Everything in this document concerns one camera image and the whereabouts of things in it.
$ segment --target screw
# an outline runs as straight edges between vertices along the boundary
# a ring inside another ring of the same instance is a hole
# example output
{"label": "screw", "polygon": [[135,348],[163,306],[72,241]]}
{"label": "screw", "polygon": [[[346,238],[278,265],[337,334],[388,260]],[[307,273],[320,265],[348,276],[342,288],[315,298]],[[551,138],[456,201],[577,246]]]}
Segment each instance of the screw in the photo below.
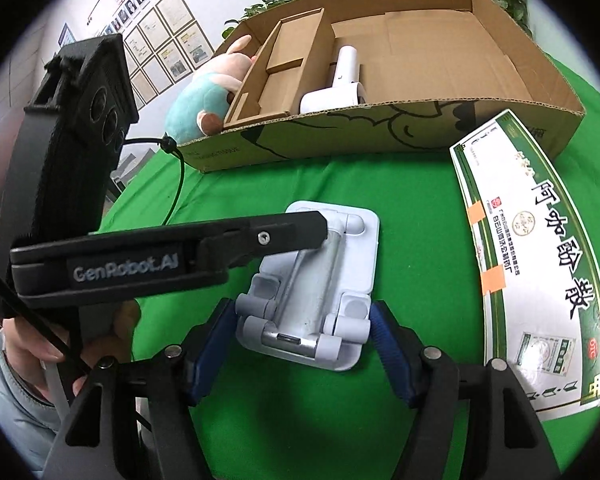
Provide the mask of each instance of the screw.
{"label": "screw", "polygon": [[493,367],[494,370],[503,372],[504,370],[507,369],[507,362],[503,361],[502,359],[495,358],[491,361],[491,366]]}
{"label": "screw", "polygon": [[427,346],[423,351],[424,357],[427,359],[432,359],[435,361],[436,359],[440,359],[442,356],[442,352],[440,348],[436,348],[435,346]]}
{"label": "screw", "polygon": [[179,357],[182,354],[182,347],[180,345],[169,345],[164,349],[164,354],[167,356],[167,359]]}
{"label": "screw", "polygon": [[271,241],[271,236],[266,231],[258,233],[258,243],[260,245],[267,245]]}
{"label": "screw", "polygon": [[115,357],[112,357],[110,355],[104,356],[98,362],[98,368],[102,368],[103,370],[106,370],[107,368],[111,368],[115,362],[116,362]]}

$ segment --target finger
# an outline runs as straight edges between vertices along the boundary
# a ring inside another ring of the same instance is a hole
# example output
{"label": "finger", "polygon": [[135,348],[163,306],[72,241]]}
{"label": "finger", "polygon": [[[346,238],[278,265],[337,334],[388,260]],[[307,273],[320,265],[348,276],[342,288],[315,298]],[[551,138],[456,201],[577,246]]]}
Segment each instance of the finger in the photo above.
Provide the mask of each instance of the finger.
{"label": "finger", "polygon": [[[140,305],[136,300],[124,301],[113,319],[114,334],[87,343],[81,354],[83,360],[92,368],[107,355],[113,355],[120,363],[128,362],[131,358],[134,329],[140,321],[140,316]],[[74,395],[80,392],[86,380],[87,377],[83,376],[74,382]]]}
{"label": "finger", "polygon": [[87,376],[82,376],[80,379],[76,379],[74,381],[74,384],[72,386],[72,389],[74,391],[74,396],[78,396],[78,394],[80,393],[80,390],[82,389],[82,387],[84,386],[84,383],[87,381]]}
{"label": "finger", "polygon": [[131,342],[134,330],[140,321],[140,305],[136,300],[124,301],[113,319],[113,332],[122,341]]}
{"label": "finger", "polygon": [[[131,341],[123,340],[117,335],[106,335],[94,339],[86,344],[82,350],[81,357],[93,368],[96,363],[104,356],[111,355],[117,359],[119,363],[126,363],[131,358]],[[74,381],[74,395],[77,395],[84,386],[86,376],[83,376]]]}
{"label": "finger", "polygon": [[18,332],[16,320],[5,319],[2,328],[7,362],[24,381],[35,387],[45,399],[49,399],[48,386],[40,359],[23,348],[22,334]]}
{"label": "finger", "polygon": [[[60,362],[64,360],[62,352],[53,346],[46,338],[38,332],[23,317],[16,317],[8,320],[10,323],[5,329],[5,338],[11,341],[11,344],[29,351],[40,360],[50,362]],[[55,323],[45,321],[45,323],[62,339],[65,343],[69,341],[69,333]]]}

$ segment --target green table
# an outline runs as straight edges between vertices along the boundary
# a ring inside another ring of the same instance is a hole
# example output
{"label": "green table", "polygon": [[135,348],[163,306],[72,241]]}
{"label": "green table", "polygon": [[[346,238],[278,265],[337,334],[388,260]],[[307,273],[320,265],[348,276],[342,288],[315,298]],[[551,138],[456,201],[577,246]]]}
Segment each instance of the green table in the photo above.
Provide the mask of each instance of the green table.
{"label": "green table", "polygon": [[[587,117],[555,167],[600,264],[600,94],[558,66]],[[160,225],[178,171],[176,158],[157,153],[114,204],[102,231]],[[482,361],[478,267],[448,153],[314,158],[210,174],[187,167],[171,223],[274,214],[296,200],[375,211],[381,232],[372,297],[386,300],[425,344],[443,348],[458,362]],[[258,264],[232,270],[222,286],[139,300],[135,358],[181,341],[219,298],[246,292]],[[388,479],[413,415],[394,397],[371,344],[351,371],[336,373],[263,356],[235,342],[211,396],[192,410],[213,473],[228,480]],[[544,424],[561,466],[599,416],[600,409],[592,409]],[[446,478],[458,477],[466,423],[462,405]]]}

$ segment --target plush toy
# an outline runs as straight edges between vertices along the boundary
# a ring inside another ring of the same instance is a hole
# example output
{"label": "plush toy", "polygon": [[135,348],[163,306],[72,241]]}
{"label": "plush toy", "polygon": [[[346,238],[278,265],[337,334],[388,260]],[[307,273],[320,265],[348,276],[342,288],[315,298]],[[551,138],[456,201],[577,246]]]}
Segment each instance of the plush toy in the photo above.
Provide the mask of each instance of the plush toy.
{"label": "plush toy", "polygon": [[196,70],[164,122],[164,131],[178,144],[222,131],[229,104],[255,60],[240,53],[250,41],[248,35],[238,38],[225,54]]}

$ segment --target blue gripper pad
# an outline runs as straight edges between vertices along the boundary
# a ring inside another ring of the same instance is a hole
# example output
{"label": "blue gripper pad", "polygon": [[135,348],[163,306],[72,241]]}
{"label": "blue gripper pad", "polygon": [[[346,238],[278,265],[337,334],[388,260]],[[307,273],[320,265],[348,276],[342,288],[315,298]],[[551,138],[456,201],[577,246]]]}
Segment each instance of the blue gripper pad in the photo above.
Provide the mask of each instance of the blue gripper pad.
{"label": "blue gripper pad", "polygon": [[189,403],[191,406],[197,405],[203,397],[211,392],[220,367],[226,359],[229,344],[234,339],[235,329],[238,323],[238,316],[235,313],[235,306],[232,300],[221,300],[216,310],[205,325],[194,328],[202,330],[194,336],[204,337],[202,342],[194,343],[198,346],[197,356],[187,356],[189,363],[186,367],[186,384]]}
{"label": "blue gripper pad", "polygon": [[416,333],[400,326],[384,301],[371,304],[371,339],[394,394],[416,408],[429,389],[429,374],[420,352],[424,348]]}

